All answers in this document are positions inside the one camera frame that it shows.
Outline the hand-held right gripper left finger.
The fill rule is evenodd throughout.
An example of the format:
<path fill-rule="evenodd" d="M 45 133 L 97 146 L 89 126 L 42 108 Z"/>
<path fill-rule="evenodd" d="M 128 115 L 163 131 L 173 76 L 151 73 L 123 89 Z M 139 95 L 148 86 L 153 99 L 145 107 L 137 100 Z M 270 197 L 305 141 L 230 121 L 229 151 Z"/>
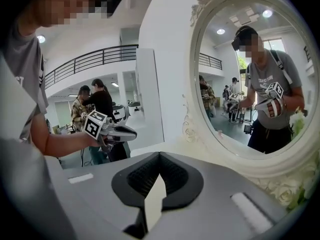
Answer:
<path fill-rule="evenodd" d="M 127 184 L 135 169 L 150 166 L 158 153 L 145 153 L 96 166 L 63 170 L 45 157 L 46 180 L 53 192 L 46 233 L 53 240 L 159 240 L 158 224 L 147 226 L 145 197 Z"/>

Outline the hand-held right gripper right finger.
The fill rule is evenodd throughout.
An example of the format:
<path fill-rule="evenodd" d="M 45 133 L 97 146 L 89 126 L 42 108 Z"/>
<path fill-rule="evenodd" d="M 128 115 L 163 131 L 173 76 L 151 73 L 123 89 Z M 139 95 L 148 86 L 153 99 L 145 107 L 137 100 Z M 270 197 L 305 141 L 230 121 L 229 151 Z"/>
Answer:
<path fill-rule="evenodd" d="M 188 165 L 200 175 L 191 184 L 200 193 L 188 205 L 162 211 L 150 230 L 150 240 L 273 239 L 267 234 L 287 212 L 276 200 L 234 170 L 164 152 L 163 156 Z"/>

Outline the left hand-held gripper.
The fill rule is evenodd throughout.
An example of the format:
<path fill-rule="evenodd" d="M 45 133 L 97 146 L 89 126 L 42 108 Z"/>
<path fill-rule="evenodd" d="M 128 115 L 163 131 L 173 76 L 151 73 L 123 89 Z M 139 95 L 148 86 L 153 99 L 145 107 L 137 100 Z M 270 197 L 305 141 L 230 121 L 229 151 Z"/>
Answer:
<path fill-rule="evenodd" d="M 115 144 L 137 138 L 137 132 L 125 126 L 124 122 L 124 119 L 114 122 L 111 117 L 93 110 L 86 116 L 84 131 L 97 141 L 104 152 L 110 152 Z"/>

